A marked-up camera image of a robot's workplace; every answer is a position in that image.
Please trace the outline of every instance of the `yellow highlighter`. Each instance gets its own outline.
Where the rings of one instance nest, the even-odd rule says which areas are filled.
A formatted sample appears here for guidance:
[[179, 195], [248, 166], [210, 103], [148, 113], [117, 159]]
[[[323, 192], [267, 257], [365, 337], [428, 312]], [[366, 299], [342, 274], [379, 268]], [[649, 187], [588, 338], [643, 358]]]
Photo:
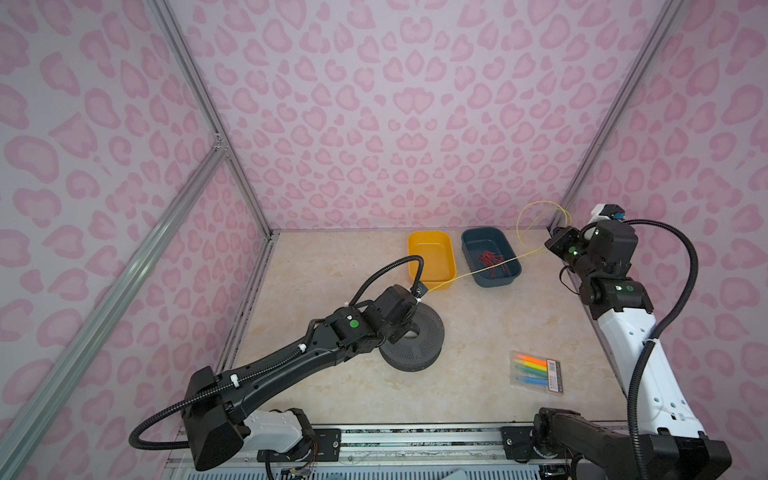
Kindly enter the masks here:
[[547, 367], [545, 367], [543, 365], [538, 365], [537, 363], [527, 362], [525, 360], [520, 360], [520, 359], [515, 359], [515, 363], [517, 363], [518, 365], [527, 366], [530, 369], [537, 369], [537, 370], [539, 370], [541, 372], [546, 372], [547, 371]]

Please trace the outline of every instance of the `yellow cable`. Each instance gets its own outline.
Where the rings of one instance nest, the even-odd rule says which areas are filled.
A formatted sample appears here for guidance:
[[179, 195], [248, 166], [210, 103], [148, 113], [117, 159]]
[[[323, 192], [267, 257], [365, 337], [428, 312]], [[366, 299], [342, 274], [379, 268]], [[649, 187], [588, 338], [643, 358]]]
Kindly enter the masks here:
[[528, 228], [526, 228], [526, 229], [523, 231], [523, 235], [525, 235], [525, 233], [526, 233], [526, 232], [528, 232], [528, 230], [529, 230], [531, 227], [533, 227], [533, 226], [536, 224], [536, 220], [538, 220], [539, 218], [541, 218], [541, 216], [542, 216], [542, 215], [548, 214], [549, 212], [552, 212], [552, 211], [554, 211], [554, 210], [559, 210], [559, 211], [563, 212], [563, 214], [565, 215], [565, 223], [566, 223], [566, 224], [571, 224], [571, 225], [573, 224], [573, 216], [571, 216], [571, 213], [570, 213], [570, 212], [568, 212], [568, 210], [564, 209], [564, 208], [563, 208], [563, 207], [562, 207], [560, 204], [558, 204], [557, 202], [553, 202], [553, 201], [551, 201], [551, 200], [539, 200], [539, 201], [537, 201], [537, 202], [532, 202], [532, 203], [530, 203], [530, 204], [526, 205], [525, 207], [523, 207], [523, 209], [522, 209], [522, 210], [520, 210], [520, 214], [518, 215], [518, 221], [517, 221], [517, 223], [515, 224], [515, 232], [516, 232], [516, 233], [517, 233], [517, 235], [518, 235], [518, 241], [519, 241], [519, 242], [520, 242], [520, 243], [521, 243], [521, 244], [522, 244], [522, 245], [523, 245], [525, 248], [527, 248], [527, 249], [529, 249], [529, 250], [530, 250], [528, 253], [523, 253], [522, 255], [517, 255], [515, 258], [510, 258], [510, 259], [504, 260], [503, 262], [500, 262], [500, 263], [496, 263], [495, 265], [487, 266], [486, 268], [483, 268], [483, 269], [480, 269], [480, 270], [476, 270], [476, 271], [474, 271], [474, 272], [469, 272], [469, 273], [465, 273], [464, 275], [461, 275], [461, 276], [456, 276], [456, 277], [454, 277], [454, 278], [451, 278], [451, 279], [450, 279], [450, 280], [448, 280], [447, 282], [443, 282], [443, 283], [440, 283], [440, 284], [439, 284], [438, 286], [436, 286], [435, 288], [432, 288], [432, 289], [429, 289], [429, 290], [427, 290], [427, 293], [429, 293], [429, 292], [431, 292], [431, 291], [433, 291], [433, 290], [437, 290], [438, 288], [440, 288], [440, 287], [441, 287], [441, 286], [443, 286], [443, 285], [448, 285], [448, 284], [449, 284], [449, 283], [451, 283], [451, 282], [455, 282], [456, 280], [458, 280], [458, 279], [460, 279], [460, 278], [464, 278], [465, 276], [470, 276], [470, 275], [474, 275], [475, 273], [485, 272], [486, 270], [490, 270], [491, 268], [496, 268], [496, 267], [497, 267], [497, 266], [499, 266], [499, 265], [504, 265], [504, 264], [505, 264], [505, 263], [507, 263], [507, 262], [511, 262], [511, 261], [513, 261], [513, 260], [517, 260], [518, 258], [522, 258], [522, 257], [525, 257], [526, 255], [531, 255], [532, 253], [538, 253], [538, 252], [542, 252], [542, 251], [546, 250], [546, 248], [545, 248], [545, 247], [541, 247], [541, 248], [538, 248], [538, 249], [536, 249], [536, 250], [533, 250], [532, 248], [530, 248], [528, 245], [526, 245], [526, 244], [525, 244], [525, 242], [524, 242], [524, 241], [523, 241], [523, 239], [522, 239], [522, 236], [520, 235], [520, 219], [522, 218], [523, 212], [525, 212], [525, 211], [526, 211], [526, 210], [527, 210], [527, 209], [528, 209], [530, 206], [532, 206], [532, 205], [535, 205], [535, 204], [553, 204], [553, 205], [554, 205], [554, 208], [551, 208], [551, 209], [549, 209], [549, 210], [546, 210], [544, 213], [542, 213], [542, 214], [539, 214], [539, 215], [538, 215], [538, 217], [536, 217], [536, 218], [533, 220], [533, 222], [531, 223], [531, 225], [529, 225], [529, 226], [528, 226]]
[[518, 231], [518, 241], [519, 241], [520, 243], [522, 243], [523, 247], [525, 247], [525, 248], [527, 248], [527, 249], [529, 249], [529, 250], [533, 250], [532, 248], [530, 248], [528, 245], [526, 245], [526, 244], [525, 244], [525, 242], [523, 241], [523, 237], [525, 237], [525, 234], [526, 234], [526, 233], [527, 233], [527, 232], [528, 232], [528, 231], [531, 229], [531, 227], [533, 227], [533, 226], [536, 224], [536, 221], [537, 221], [538, 219], [540, 219], [540, 218], [541, 218], [541, 217], [543, 217], [544, 215], [548, 214], [549, 212], [553, 212], [553, 211], [556, 211], [556, 210], [561, 210], [561, 209], [559, 209], [559, 208], [557, 208], [557, 207], [556, 207], [556, 208], [550, 208], [549, 210], [545, 210], [545, 211], [541, 212], [541, 213], [538, 215], [538, 217], [536, 217], [535, 219], [533, 219], [533, 222], [531, 222], [531, 224], [530, 224], [530, 225], [528, 225], [528, 228], [526, 228], [525, 230], [523, 230], [523, 234], [522, 234], [522, 235], [521, 235], [521, 234], [519, 233], [519, 231]]
[[[519, 242], [520, 242], [520, 243], [521, 243], [521, 244], [522, 244], [522, 245], [523, 245], [525, 248], [527, 248], [527, 249], [529, 249], [529, 250], [533, 250], [533, 249], [532, 249], [532, 248], [530, 248], [528, 245], [526, 245], [526, 244], [525, 244], [525, 242], [524, 242], [524, 241], [523, 241], [523, 239], [522, 239], [522, 236], [520, 235], [520, 219], [522, 218], [522, 216], [523, 216], [523, 213], [524, 213], [524, 212], [525, 212], [525, 211], [526, 211], [526, 210], [527, 210], [529, 207], [532, 207], [533, 205], [536, 205], [536, 204], [553, 204], [553, 205], [555, 205], [555, 208], [553, 208], [553, 209], [550, 209], [550, 210], [547, 210], [547, 212], [549, 212], [549, 211], [552, 211], [552, 210], [560, 210], [560, 211], [561, 211], [561, 212], [563, 212], [563, 214], [565, 215], [565, 223], [566, 223], [566, 224], [568, 224], [568, 223], [569, 223], [569, 224], [571, 224], [571, 225], [573, 224], [573, 217], [571, 216], [571, 213], [570, 213], [570, 212], [568, 212], [568, 210], [564, 209], [564, 208], [563, 208], [563, 207], [562, 207], [560, 204], [558, 204], [557, 202], [553, 202], [553, 201], [551, 201], [551, 200], [539, 200], [539, 201], [537, 201], [537, 202], [531, 202], [531, 203], [529, 203], [528, 205], [526, 205], [525, 207], [523, 207], [523, 209], [522, 209], [522, 210], [520, 210], [520, 214], [518, 215], [518, 221], [515, 223], [515, 232], [516, 232], [516, 233], [517, 233], [517, 235], [518, 235], [518, 241], [519, 241]], [[534, 221], [531, 223], [531, 225], [529, 225], [529, 226], [528, 226], [528, 228], [526, 228], [526, 229], [525, 229], [525, 232], [527, 232], [527, 231], [528, 231], [528, 229], [530, 229], [530, 228], [531, 228], [531, 227], [532, 227], [532, 226], [533, 226], [533, 225], [536, 223], [536, 220], [538, 220], [538, 219], [539, 219], [539, 217], [541, 217], [541, 215], [539, 215], [538, 217], [536, 217], [536, 218], [534, 219]]]
[[431, 292], [431, 291], [433, 291], [433, 290], [437, 290], [438, 288], [440, 288], [440, 287], [441, 287], [441, 286], [443, 286], [443, 285], [448, 285], [448, 284], [449, 284], [449, 283], [451, 283], [451, 282], [455, 282], [456, 280], [458, 280], [458, 279], [460, 279], [460, 278], [464, 278], [465, 276], [469, 276], [469, 275], [472, 275], [472, 274], [474, 274], [474, 273], [485, 272], [486, 270], [490, 270], [491, 268], [496, 268], [496, 267], [497, 267], [497, 266], [499, 266], [499, 265], [504, 265], [504, 264], [505, 264], [505, 263], [507, 263], [507, 262], [511, 262], [511, 261], [513, 261], [513, 260], [517, 260], [518, 258], [522, 258], [522, 257], [525, 257], [526, 255], [530, 255], [530, 254], [532, 254], [532, 253], [538, 253], [538, 252], [541, 252], [541, 251], [543, 251], [543, 250], [546, 250], [546, 249], [545, 249], [544, 247], [542, 247], [542, 248], [540, 248], [540, 249], [538, 249], [538, 250], [533, 250], [533, 251], [531, 251], [531, 252], [528, 252], [528, 253], [523, 253], [522, 255], [517, 255], [515, 258], [510, 258], [509, 260], [504, 260], [504, 261], [503, 261], [503, 262], [501, 262], [501, 263], [496, 263], [495, 265], [487, 266], [487, 267], [486, 267], [486, 268], [484, 268], [484, 269], [481, 269], [481, 270], [476, 270], [476, 271], [474, 271], [474, 272], [465, 273], [464, 275], [461, 275], [461, 276], [457, 276], [457, 277], [455, 277], [455, 278], [451, 278], [451, 279], [450, 279], [450, 280], [448, 280], [447, 282], [443, 282], [443, 283], [440, 283], [440, 284], [439, 284], [438, 286], [436, 286], [435, 288], [431, 288], [431, 289], [427, 290], [427, 293], [429, 293], [429, 292]]

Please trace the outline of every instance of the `pink spotted wallpaper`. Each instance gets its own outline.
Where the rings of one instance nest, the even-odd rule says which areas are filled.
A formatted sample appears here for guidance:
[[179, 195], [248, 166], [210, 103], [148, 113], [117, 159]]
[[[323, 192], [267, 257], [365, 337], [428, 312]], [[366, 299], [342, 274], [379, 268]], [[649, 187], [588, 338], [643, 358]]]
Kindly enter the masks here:
[[0, 6], [0, 435], [210, 150], [141, 0]]
[[280, 229], [512, 225], [559, 200], [661, 5], [170, 3]]
[[[127, 443], [139, 422], [184, 397], [191, 375], [215, 364], [261, 240], [222, 165], [124, 318], [54, 421], [20, 480], [148, 480], [168, 452]], [[180, 417], [144, 434], [173, 440]]]
[[[679, 227], [700, 258], [697, 287], [661, 337], [728, 478], [765, 478], [768, 458], [768, 4], [696, 0], [666, 43], [575, 209], [618, 203]], [[687, 278], [685, 251], [638, 227], [631, 275], [661, 318]]]

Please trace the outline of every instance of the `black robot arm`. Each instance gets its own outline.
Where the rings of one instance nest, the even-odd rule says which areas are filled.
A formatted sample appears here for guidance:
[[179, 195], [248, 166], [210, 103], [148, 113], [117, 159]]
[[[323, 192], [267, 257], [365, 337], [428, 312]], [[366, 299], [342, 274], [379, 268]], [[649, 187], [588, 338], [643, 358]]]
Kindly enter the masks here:
[[[381, 275], [411, 261], [419, 262], [411, 290], [395, 285], [376, 300], [354, 303]], [[385, 266], [363, 284], [352, 305], [312, 320], [304, 337], [275, 353], [218, 375], [210, 367], [198, 370], [190, 379], [185, 400], [144, 420], [129, 436], [130, 445], [143, 450], [189, 448], [195, 468], [201, 471], [225, 462], [242, 448], [251, 433], [245, 420], [265, 401], [315, 372], [370, 353], [386, 341], [395, 343], [411, 330], [417, 296], [425, 293], [419, 282], [423, 266], [419, 256]], [[181, 412], [188, 441], [141, 439], [144, 431], [176, 412]], [[303, 413], [295, 413], [302, 431], [305, 426], [311, 430]]]

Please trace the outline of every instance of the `plastic pen case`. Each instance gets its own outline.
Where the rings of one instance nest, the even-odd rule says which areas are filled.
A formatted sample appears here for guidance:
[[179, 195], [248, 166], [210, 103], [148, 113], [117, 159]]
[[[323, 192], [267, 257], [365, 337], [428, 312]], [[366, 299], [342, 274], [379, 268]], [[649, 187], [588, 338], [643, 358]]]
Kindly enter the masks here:
[[510, 382], [527, 390], [563, 394], [563, 375], [560, 362], [526, 352], [512, 350]]

